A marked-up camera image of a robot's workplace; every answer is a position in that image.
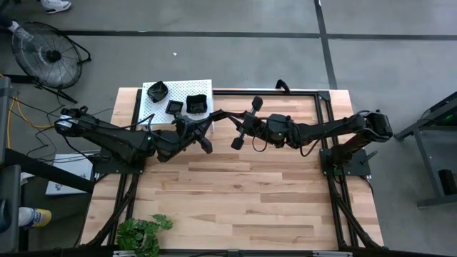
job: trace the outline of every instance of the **gray floor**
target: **gray floor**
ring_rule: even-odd
[[[452,0],[321,0],[327,31],[354,34],[457,34],[457,3]],[[144,31],[318,32],[312,0],[79,0],[65,14],[47,16],[35,1],[10,9],[19,21],[42,21],[62,29]],[[300,89],[328,89],[318,39],[228,39],[74,36],[93,54],[78,84],[67,92],[97,112],[112,107],[118,87],[144,81],[213,79],[217,87],[271,88],[277,79]],[[20,74],[0,37],[0,71]],[[348,89],[355,110],[380,109],[395,132],[456,90],[455,41],[330,40],[339,89]],[[55,109],[55,97],[30,85],[15,85],[22,101]],[[25,110],[32,121],[44,115]],[[109,120],[111,112],[99,115]],[[35,130],[13,117],[12,146],[27,152],[39,145]],[[46,132],[59,153],[72,152],[55,132]],[[95,146],[71,141],[81,150]],[[416,142],[373,143],[371,160],[376,208],[389,248],[457,255],[457,204],[419,211],[418,200],[433,192]],[[44,149],[35,156],[51,153]],[[58,234],[55,223],[46,235]],[[78,231],[66,229],[71,245]]]

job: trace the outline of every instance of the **sneaker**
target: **sneaker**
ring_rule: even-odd
[[[55,14],[60,11],[70,9],[71,2],[61,0],[41,0],[41,5],[46,9],[46,13]]]

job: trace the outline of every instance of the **potted plant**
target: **potted plant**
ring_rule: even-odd
[[[173,222],[163,214],[151,215],[154,221],[130,218],[118,227],[117,244],[121,251],[134,251],[137,257],[159,256],[159,240],[156,234],[170,230]]]

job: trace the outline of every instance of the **wooden tabletop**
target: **wooden tabletop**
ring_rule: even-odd
[[[137,88],[120,88],[111,122],[131,123]],[[334,90],[331,103],[335,119],[353,114],[349,93]],[[290,115],[296,123],[316,124],[314,99],[309,96],[263,96],[257,116]],[[252,96],[215,96],[214,109],[241,112],[251,109]],[[167,249],[337,249],[326,178],[322,176],[316,147],[301,157],[288,146],[263,153],[253,150],[251,138],[236,151],[230,147],[238,136],[228,120],[215,123],[207,137],[214,152],[205,154],[199,144],[167,163],[147,161],[136,193],[134,218],[151,220],[163,213],[174,221],[159,235]],[[341,136],[340,142],[350,138]],[[264,143],[255,140],[257,149]],[[96,184],[81,243],[90,241],[112,214],[120,175],[109,175]],[[348,177],[354,215],[377,243],[381,231],[370,188],[358,177]],[[346,219],[342,224],[349,241]]]

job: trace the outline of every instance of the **fan grille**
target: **fan grille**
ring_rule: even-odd
[[[75,44],[52,26],[29,22],[13,35],[13,54],[37,84],[67,89],[81,77],[81,55]]]

